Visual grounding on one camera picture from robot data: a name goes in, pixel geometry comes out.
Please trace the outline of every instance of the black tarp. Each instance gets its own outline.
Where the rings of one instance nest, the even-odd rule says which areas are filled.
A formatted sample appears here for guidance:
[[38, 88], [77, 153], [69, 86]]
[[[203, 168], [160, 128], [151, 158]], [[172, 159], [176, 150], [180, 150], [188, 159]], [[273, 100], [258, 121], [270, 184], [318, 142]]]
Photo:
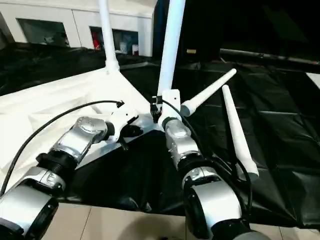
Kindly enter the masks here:
[[[158, 61], [118, 55], [120, 65], [148, 61], [122, 74], [150, 101]], [[11, 46], [0, 51], [0, 95], [104, 66], [102, 52], [84, 48]], [[260, 173], [253, 184], [251, 222], [320, 227], [320, 91], [303, 72], [225, 63], [177, 64], [173, 88], [185, 101], [235, 67], [228, 85]], [[230, 162], [233, 146], [221, 91], [189, 119], [205, 148]], [[162, 132], [152, 131], [79, 168], [60, 200], [148, 213], [183, 215], [181, 181]], [[246, 200], [246, 186], [237, 184]]]

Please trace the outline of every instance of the white plastic bracket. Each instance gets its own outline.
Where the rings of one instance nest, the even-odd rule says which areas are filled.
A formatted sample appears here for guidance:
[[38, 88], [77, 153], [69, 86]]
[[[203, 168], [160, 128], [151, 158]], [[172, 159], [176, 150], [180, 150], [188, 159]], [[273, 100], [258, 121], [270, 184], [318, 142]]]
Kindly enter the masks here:
[[[162, 100], [165, 100], [168, 103], [172, 104], [178, 111], [180, 111], [181, 102], [180, 91], [178, 89], [164, 90], [162, 92]], [[162, 131], [165, 131], [162, 126], [162, 123], [166, 118], [177, 118], [181, 120], [180, 115], [172, 107], [163, 102], [161, 116], [158, 120], [158, 126]]]
[[111, 117], [107, 120], [114, 126], [114, 135], [111, 135], [105, 142], [107, 144], [116, 143], [119, 140], [122, 128], [126, 126], [129, 121], [137, 118], [138, 112], [128, 104], [123, 104], [116, 111], [114, 111], [111, 114]]

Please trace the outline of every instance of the white pole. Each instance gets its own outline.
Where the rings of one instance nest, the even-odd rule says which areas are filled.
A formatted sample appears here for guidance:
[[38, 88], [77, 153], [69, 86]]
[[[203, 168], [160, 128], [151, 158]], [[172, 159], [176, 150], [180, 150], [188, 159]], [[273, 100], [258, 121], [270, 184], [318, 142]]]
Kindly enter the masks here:
[[108, 0], [99, 0], [101, 28], [105, 50], [105, 67], [108, 72], [119, 71], [119, 63], [116, 58], [114, 36], [109, 17]]
[[228, 71], [225, 75], [220, 77], [210, 86], [208, 86], [205, 90], [198, 93], [198, 95], [194, 96], [192, 99], [185, 101], [181, 105], [181, 113], [184, 116], [190, 116], [193, 114], [197, 107], [204, 103], [208, 98], [211, 97], [223, 84], [225, 84], [230, 78], [232, 78], [236, 74], [237, 70], [235, 68]]
[[170, 0], [157, 95], [172, 87], [186, 0]]
[[[226, 106], [226, 113], [228, 115], [235, 155], [245, 167], [246, 171], [250, 176], [251, 181], [254, 181], [259, 178], [259, 171], [257, 165], [252, 160], [246, 137], [242, 129], [229, 87], [227, 85], [224, 85], [222, 87], [222, 92]], [[239, 178], [245, 180], [245, 175], [238, 164], [236, 165], [236, 169]]]

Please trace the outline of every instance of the tiled floor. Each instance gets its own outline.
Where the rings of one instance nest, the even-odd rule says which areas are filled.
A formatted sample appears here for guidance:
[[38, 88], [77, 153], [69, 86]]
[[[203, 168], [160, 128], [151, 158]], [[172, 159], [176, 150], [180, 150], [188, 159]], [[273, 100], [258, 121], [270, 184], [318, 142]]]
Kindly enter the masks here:
[[[320, 240], [317, 230], [251, 224], [271, 240]], [[43, 240], [159, 240], [170, 237], [195, 240], [185, 218], [60, 204]]]

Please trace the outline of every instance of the white cabinet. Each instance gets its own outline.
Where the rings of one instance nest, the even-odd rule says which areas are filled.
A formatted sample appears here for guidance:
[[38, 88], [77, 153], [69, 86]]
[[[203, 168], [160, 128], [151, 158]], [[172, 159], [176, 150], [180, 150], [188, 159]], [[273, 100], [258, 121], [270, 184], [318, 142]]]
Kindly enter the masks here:
[[[81, 46], [94, 48], [90, 27], [101, 27], [100, 15], [92, 11], [73, 11]], [[152, 56], [153, 19], [146, 17], [110, 14], [113, 30], [136, 32], [138, 35], [139, 55]]]
[[2, 13], [2, 16], [16, 42], [28, 42], [24, 32], [26, 29], [22, 28], [21, 20], [35, 20], [63, 24], [70, 47], [81, 47], [76, 23], [71, 9], [0, 3], [0, 12]]
[[[152, 56], [157, 1], [108, 0], [112, 29], [136, 35], [141, 56]], [[27, 32], [41, 29], [42, 40], [46, 31], [56, 28], [65, 32], [70, 47], [93, 49], [92, 28], [101, 27], [98, 0], [0, 0], [0, 12], [14, 40], [22, 43], [41, 43]]]

